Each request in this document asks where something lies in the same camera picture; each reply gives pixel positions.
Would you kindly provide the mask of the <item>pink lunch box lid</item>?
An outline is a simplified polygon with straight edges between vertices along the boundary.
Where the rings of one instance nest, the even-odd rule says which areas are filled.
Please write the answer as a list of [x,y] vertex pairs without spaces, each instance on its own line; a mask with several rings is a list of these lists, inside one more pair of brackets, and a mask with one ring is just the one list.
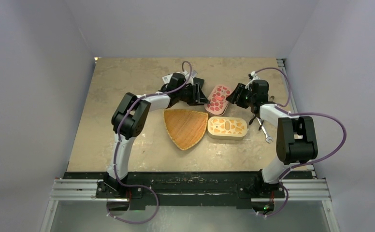
[[210,101],[209,105],[219,106],[226,105],[229,106],[229,102],[226,98],[232,93],[232,89],[225,85],[216,85],[212,92],[210,93],[208,100]]

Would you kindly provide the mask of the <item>woven bamboo basket tray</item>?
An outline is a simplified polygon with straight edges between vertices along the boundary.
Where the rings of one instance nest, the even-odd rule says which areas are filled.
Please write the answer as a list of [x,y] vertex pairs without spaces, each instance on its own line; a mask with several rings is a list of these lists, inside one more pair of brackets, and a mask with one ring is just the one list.
[[207,130],[207,113],[186,109],[165,109],[163,115],[170,139],[182,151],[195,146]]

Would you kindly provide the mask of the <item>beige lunch box lid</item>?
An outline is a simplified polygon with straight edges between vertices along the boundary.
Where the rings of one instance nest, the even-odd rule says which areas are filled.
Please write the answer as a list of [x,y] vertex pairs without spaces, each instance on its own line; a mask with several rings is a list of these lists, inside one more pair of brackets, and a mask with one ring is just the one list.
[[247,122],[239,117],[213,116],[208,120],[207,131],[215,129],[247,131]]

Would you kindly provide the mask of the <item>beige lunch box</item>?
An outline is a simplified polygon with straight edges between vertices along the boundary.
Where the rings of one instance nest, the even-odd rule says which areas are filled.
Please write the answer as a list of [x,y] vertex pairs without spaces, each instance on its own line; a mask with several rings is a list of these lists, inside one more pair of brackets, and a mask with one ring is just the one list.
[[235,131],[235,130],[209,130],[208,135],[213,139],[220,140],[242,140],[247,135],[246,130]]

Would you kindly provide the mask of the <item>pink lunch box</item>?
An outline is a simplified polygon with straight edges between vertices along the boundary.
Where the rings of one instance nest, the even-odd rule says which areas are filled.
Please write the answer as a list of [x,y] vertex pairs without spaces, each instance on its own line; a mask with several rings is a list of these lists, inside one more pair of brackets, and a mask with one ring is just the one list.
[[227,106],[219,105],[219,106],[211,106],[211,105],[205,105],[204,106],[207,113],[209,113],[212,116],[222,116],[225,114],[227,110]]

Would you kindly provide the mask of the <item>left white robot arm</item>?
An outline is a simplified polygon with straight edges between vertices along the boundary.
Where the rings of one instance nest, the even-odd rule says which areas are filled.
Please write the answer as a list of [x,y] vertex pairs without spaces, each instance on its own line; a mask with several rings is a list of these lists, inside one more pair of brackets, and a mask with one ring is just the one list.
[[206,105],[210,102],[202,91],[204,80],[197,78],[196,72],[174,72],[163,77],[163,80],[164,85],[155,93],[126,93],[112,116],[115,147],[103,183],[116,198],[124,196],[127,191],[131,149],[145,126],[149,112],[170,108],[179,101],[189,106]]

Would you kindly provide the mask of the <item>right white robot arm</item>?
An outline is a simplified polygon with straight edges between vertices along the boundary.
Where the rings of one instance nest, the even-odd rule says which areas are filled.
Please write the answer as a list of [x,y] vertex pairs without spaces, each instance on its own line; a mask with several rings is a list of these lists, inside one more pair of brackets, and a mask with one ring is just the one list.
[[269,101],[269,84],[253,80],[249,87],[239,83],[227,101],[241,108],[250,108],[257,119],[276,126],[276,158],[261,171],[262,179],[254,183],[254,191],[267,196],[291,166],[306,164],[318,155],[314,121],[310,116],[294,116]]

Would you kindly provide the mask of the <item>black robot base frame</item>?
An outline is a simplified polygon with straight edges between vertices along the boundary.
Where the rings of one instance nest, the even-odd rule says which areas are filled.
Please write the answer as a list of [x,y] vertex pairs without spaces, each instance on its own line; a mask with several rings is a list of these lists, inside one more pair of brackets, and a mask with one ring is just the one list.
[[111,192],[102,172],[66,172],[64,179],[97,181],[96,198],[107,198],[110,211],[145,210],[147,206],[231,206],[271,212],[274,199],[285,198],[279,184],[264,183],[261,171],[129,172],[123,193]]

